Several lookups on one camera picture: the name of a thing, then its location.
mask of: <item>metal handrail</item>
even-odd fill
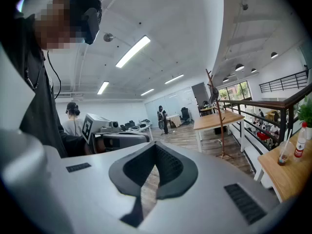
[[[277,141],[278,145],[284,140],[285,138],[285,131],[286,131],[286,111],[288,110],[289,113],[289,122],[288,122],[288,129],[293,128],[294,122],[296,122],[298,119],[293,117],[293,105],[298,103],[300,100],[302,100],[306,95],[308,95],[310,92],[312,92],[312,83],[303,88],[302,90],[298,91],[295,95],[289,97],[288,99],[284,101],[254,101],[254,100],[220,100],[219,102],[223,102],[224,108],[231,108],[232,110],[238,111],[239,114],[244,113],[247,115],[254,116],[255,118],[259,118],[263,121],[269,122],[277,127],[280,128],[279,132],[279,138],[277,139],[275,136],[271,135],[270,133],[267,133],[266,131],[262,130],[261,128],[253,125],[251,122],[244,120],[248,124],[254,126],[259,131],[263,132],[265,135],[269,136],[274,141]],[[281,122],[278,124],[278,122],[274,122],[272,120],[257,116],[252,113],[248,113],[245,111],[240,110],[240,105],[248,105],[248,106],[255,106],[255,107],[264,107],[264,108],[270,108],[275,110],[280,110],[280,118]]]
[[[263,85],[263,84],[266,84],[266,83],[269,83],[269,82],[273,82],[273,81],[281,80],[281,79],[288,78],[288,77],[291,77],[291,76],[295,76],[295,75],[301,74],[301,73],[303,73],[303,72],[306,72],[306,73],[307,73],[308,70],[304,70],[304,71],[301,71],[301,72],[298,72],[298,73],[295,73],[295,74],[292,74],[292,75],[289,75],[289,76],[284,76],[284,77],[279,78],[279,79],[275,79],[275,80],[271,80],[271,81],[268,81],[268,82],[264,82],[264,83],[262,83],[262,84],[259,84],[259,86],[260,86],[260,85]]]
[[[265,93],[265,92],[273,92],[273,91],[278,91],[278,90],[286,90],[286,89],[291,89],[291,88],[299,89],[301,87],[304,87],[301,84],[306,84],[307,82],[308,82],[308,70],[304,70],[304,71],[292,74],[290,76],[285,76],[276,80],[262,83],[259,86],[260,86],[261,92]]]

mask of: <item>railing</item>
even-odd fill
[[[254,128],[259,130],[260,132],[264,133],[266,136],[271,138],[273,141],[277,142],[277,144],[279,145],[285,138],[286,129],[287,128],[289,129],[288,130],[288,134],[289,134],[290,129],[293,129],[293,124],[298,120],[298,117],[293,118],[293,106],[295,104],[297,104],[300,100],[302,100],[311,91],[312,91],[312,83],[309,84],[308,86],[306,86],[305,88],[303,88],[302,90],[300,90],[295,95],[289,97],[288,99],[286,99],[284,101],[220,100],[219,102],[223,102],[223,107],[225,108],[225,110],[227,108],[230,108],[232,110],[232,112],[235,110],[235,111],[238,111],[239,114],[243,113],[246,115],[250,115],[250,116],[253,116],[257,119],[271,123],[274,126],[277,126],[280,129],[278,139],[275,136],[273,136],[272,134],[270,134],[269,132],[267,132],[266,130],[261,129],[258,126],[254,125],[252,122],[244,119],[244,121],[246,123],[253,126]],[[255,106],[255,107],[263,107],[263,108],[279,110],[280,111],[280,123],[275,122],[273,120],[270,120],[268,118],[258,116],[258,115],[253,114],[253,113],[243,111],[243,110],[241,110],[240,105],[245,105],[245,107],[246,106]],[[286,112],[287,111],[288,111],[288,115],[289,115],[288,124],[286,124]],[[234,124],[233,124],[233,126],[241,133],[241,127],[242,127],[241,124],[239,124],[239,129]],[[266,143],[261,141],[248,128],[246,128],[245,126],[244,126],[244,128],[248,133],[250,133],[253,137],[255,137],[267,150],[269,150],[269,151],[271,150],[271,148]],[[254,145],[251,141],[250,141],[250,143],[258,150],[258,152],[260,152],[260,154],[262,154],[262,152],[258,149],[258,147],[256,145]]]
[[[260,84],[262,93],[307,86],[308,70]]]

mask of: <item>fluorescent light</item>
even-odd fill
[[[103,84],[102,84],[102,86],[101,86],[101,88],[99,89],[99,91],[98,91],[97,94],[98,94],[98,95],[101,95],[101,94],[103,93],[104,89],[107,87],[108,84],[109,84],[108,81],[103,82]]]
[[[149,92],[151,92],[151,91],[153,91],[153,90],[154,90],[154,88],[152,88],[152,89],[150,89],[149,91],[146,91],[145,93],[141,94],[141,96],[143,96],[143,95],[145,95],[145,94],[147,94],[147,93],[149,93]]]
[[[172,81],[174,81],[175,79],[178,79],[178,78],[180,78],[180,77],[182,77],[182,76],[184,76],[184,75],[180,75],[180,76],[177,76],[176,78],[173,78],[173,79],[171,79],[171,80],[169,80],[169,81],[166,81],[165,84],[168,84],[169,82],[172,82]]]
[[[138,41],[116,64],[117,68],[122,68],[123,65],[127,63],[128,60],[131,59],[141,48],[143,48],[147,43],[151,40],[147,36],[143,36],[140,41]]]
[[[16,8],[19,12],[21,12],[23,8],[23,3],[24,3],[24,0],[19,0],[19,2],[16,4]]]

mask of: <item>wooden desk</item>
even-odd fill
[[[299,132],[290,138],[290,142],[294,146],[296,146],[298,135]],[[276,147],[258,157],[262,169],[256,180],[260,182],[263,170],[266,171],[273,182],[273,188],[279,201],[282,202],[299,194],[309,178],[312,171],[312,140],[307,140],[300,162],[295,162],[291,155],[285,166],[280,166],[277,163],[279,152],[280,147]]]
[[[212,109],[215,111],[214,107],[203,108],[203,109],[200,109],[200,111],[203,112],[203,113],[205,112],[206,115],[208,115],[208,110],[210,110],[211,114],[213,113]]]
[[[229,131],[229,125],[239,122],[240,124],[242,124],[242,126],[244,126],[244,116],[230,112],[230,111],[225,111],[225,113],[221,114],[221,118],[223,120],[223,126],[227,126],[228,127],[228,134],[230,134]],[[196,138],[197,138],[197,144],[198,144],[198,149],[201,152],[201,131],[204,130],[209,130],[209,129],[213,129],[213,128],[217,128],[217,127],[221,127],[220,125],[220,117],[219,114],[213,114],[213,115],[207,115],[207,116],[203,116],[200,117],[198,119],[195,120],[194,123],[194,130],[196,132]],[[241,128],[242,131],[242,136],[245,136],[245,128],[242,127]],[[240,150],[241,152],[244,151],[244,143],[243,143],[243,139],[241,138],[241,146],[240,146]]]
[[[278,110],[270,110],[270,111],[265,113],[268,116],[268,119],[274,120],[275,113],[273,113],[273,112],[277,112],[278,113]]]

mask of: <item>plastic bottle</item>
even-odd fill
[[[296,144],[296,150],[294,152],[294,157],[293,159],[295,161],[300,161],[303,153],[303,149],[306,145],[307,142],[307,123],[304,121],[302,123],[302,128],[300,130],[299,136],[298,136],[298,141]]]

